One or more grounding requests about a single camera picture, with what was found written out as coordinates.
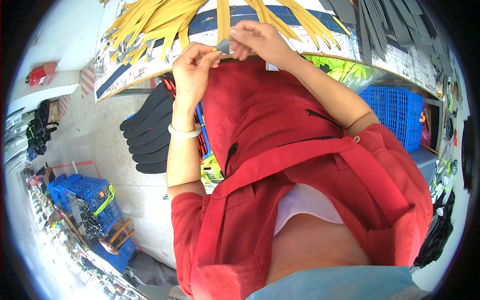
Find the cardboard box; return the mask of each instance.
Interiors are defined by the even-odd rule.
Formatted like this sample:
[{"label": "cardboard box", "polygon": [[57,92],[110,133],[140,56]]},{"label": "cardboard box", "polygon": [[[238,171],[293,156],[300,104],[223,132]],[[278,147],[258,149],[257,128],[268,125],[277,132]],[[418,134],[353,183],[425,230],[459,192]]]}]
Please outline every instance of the cardboard box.
[{"label": "cardboard box", "polygon": [[50,102],[48,122],[58,122],[61,119],[59,101]]}]

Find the white wall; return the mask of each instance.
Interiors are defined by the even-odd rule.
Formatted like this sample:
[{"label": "white wall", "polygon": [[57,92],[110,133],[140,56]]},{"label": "white wall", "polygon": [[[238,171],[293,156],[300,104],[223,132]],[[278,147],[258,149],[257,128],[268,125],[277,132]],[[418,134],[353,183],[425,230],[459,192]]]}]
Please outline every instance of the white wall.
[{"label": "white wall", "polygon": [[[71,94],[75,90],[80,78],[74,82],[66,71],[77,71],[78,74],[94,58],[102,13],[103,4],[97,0],[59,0],[50,9],[25,49],[9,101],[9,113],[22,107],[28,112],[42,100]],[[45,87],[25,84],[29,72],[48,61],[58,63],[52,83]]]},{"label": "white wall", "polygon": [[17,74],[24,80],[32,67],[58,62],[57,72],[79,71],[95,55],[103,4],[96,0],[59,0],[45,17],[36,43],[26,49]]},{"label": "white wall", "polygon": [[17,81],[13,86],[7,115],[22,107],[25,107],[24,112],[28,112],[36,109],[43,100],[69,95],[78,87],[79,82],[79,71],[55,73],[49,85],[29,86],[25,82]]}]

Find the woman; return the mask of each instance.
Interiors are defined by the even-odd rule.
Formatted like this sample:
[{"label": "woman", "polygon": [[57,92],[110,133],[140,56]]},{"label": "woman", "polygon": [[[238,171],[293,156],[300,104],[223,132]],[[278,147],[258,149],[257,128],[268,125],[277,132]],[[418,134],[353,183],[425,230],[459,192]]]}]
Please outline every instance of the woman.
[{"label": "woman", "polygon": [[[263,60],[219,64],[221,53],[196,43],[173,64],[167,182],[183,291],[196,300],[423,293],[395,267],[413,263],[432,217],[405,149],[271,25],[241,21],[230,34],[233,58],[254,50],[282,71]],[[192,138],[201,98],[225,177],[212,195]]]}]

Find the red shirt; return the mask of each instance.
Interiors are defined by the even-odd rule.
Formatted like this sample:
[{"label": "red shirt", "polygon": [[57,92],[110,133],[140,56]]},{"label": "red shirt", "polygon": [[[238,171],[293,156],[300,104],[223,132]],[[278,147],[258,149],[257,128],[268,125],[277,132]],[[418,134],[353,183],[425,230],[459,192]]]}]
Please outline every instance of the red shirt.
[{"label": "red shirt", "polygon": [[[268,76],[260,63],[249,66]],[[220,72],[210,73],[209,88],[212,80],[221,84]],[[243,99],[247,109],[212,120],[207,132],[227,178],[212,195],[183,193],[172,201],[177,275],[193,299],[240,300],[264,286],[277,203],[295,183],[332,201],[373,264],[411,265],[426,237],[430,192],[396,137],[374,124],[356,143],[301,85],[283,83],[291,93],[263,88]],[[206,104],[210,97],[219,95],[207,90],[206,124],[207,112],[215,111]]]}]

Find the blue plastic crate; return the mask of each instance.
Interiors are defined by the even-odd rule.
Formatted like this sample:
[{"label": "blue plastic crate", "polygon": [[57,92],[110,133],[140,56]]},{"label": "blue plastic crate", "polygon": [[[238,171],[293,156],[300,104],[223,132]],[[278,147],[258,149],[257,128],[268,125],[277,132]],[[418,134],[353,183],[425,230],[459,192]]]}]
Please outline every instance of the blue plastic crate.
[{"label": "blue plastic crate", "polygon": [[67,177],[67,179],[65,179],[65,180],[69,181],[71,183],[76,183],[77,181],[79,181],[82,178],[83,178],[83,176],[81,174],[72,174],[69,177]]},{"label": "blue plastic crate", "polygon": [[54,187],[56,187],[57,184],[64,181],[65,179],[67,179],[67,176],[65,174],[61,174],[60,176],[52,180],[49,184],[47,184],[48,191],[52,196],[52,200],[55,206],[63,206],[63,205],[61,204],[61,195],[57,192],[57,190],[54,189]]},{"label": "blue plastic crate", "polygon": [[420,148],[422,97],[405,88],[369,86],[360,93],[365,102],[401,142],[407,152]]},{"label": "blue plastic crate", "polygon": [[63,209],[65,209],[68,212],[71,212],[72,209],[68,205],[70,203],[70,199],[68,198],[67,194],[68,191],[67,189],[72,185],[70,181],[64,180],[57,184],[53,189],[58,193],[60,196],[59,201]]},{"label": "blue plastic crate", "polygon": [[95,248],[92,249],[93,252],[95,252],[98,256],[101,258],[105,259],[107,262],[109,262],[112,267],[114,267],[117,271],[123,274],[123,271],[127,268],[128,265],[128,259],[125,258],[123,255],[114,255],[111,253],[108,253],[105,248],[103,248],[102,244],[98,244],[95,246]]},{"label": "blue plastic crate", "polygon": [[67,190],[84,199],[90,210],[94,212],[108,198],[108,181],[99,178],[83,177]]},{"label": "blue plastic crate", "polygon": [[113,199],[113,201],[96,216],[96,219],[102,226],[102,232],[107,233],[120,216],[121,210],[117,201]]},{"label": "blue plastic crate", "polygon": [[128,238],[119,248],[120,255],[123,255],[127,260],[132,258],[135,250],[137,250],[137,245],[132,238]]}]

